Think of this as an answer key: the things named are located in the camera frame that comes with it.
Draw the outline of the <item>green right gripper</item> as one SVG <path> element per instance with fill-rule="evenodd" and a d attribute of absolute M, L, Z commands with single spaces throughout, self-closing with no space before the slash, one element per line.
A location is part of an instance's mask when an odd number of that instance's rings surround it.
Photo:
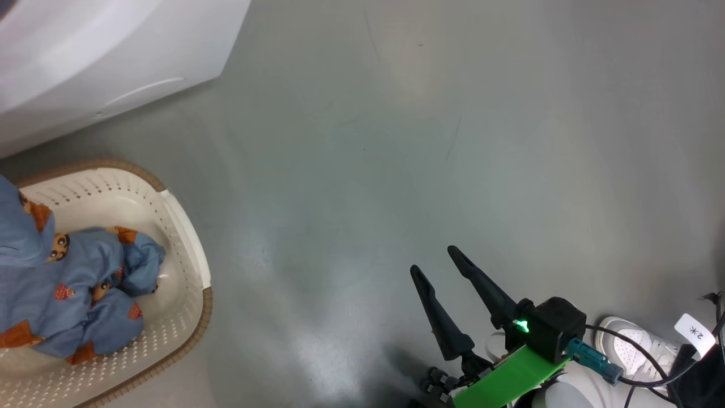
<path fill-rule="evenodd" d="M 499 330 L 513 324 L 517 307 L 514 300 L 458 247 L 451 245 L 447 252 L 461 276 L 471 282 L 486 305 L 494 328 Z M 420 267 L 410 266 L 410 276 L 443 359 L 461 359 L 461 376 L 450 375 L 437 367 L 428 369 L 419 383 L 427 403 L 435 407 L 511 407 L 521 397 L 532 396 L 569 362 L 564 358 L 559 364 L 552 364 L 528 346 L 520 347 L 497 363 L 476 355 L 474 341 L 446 313 Z"/>

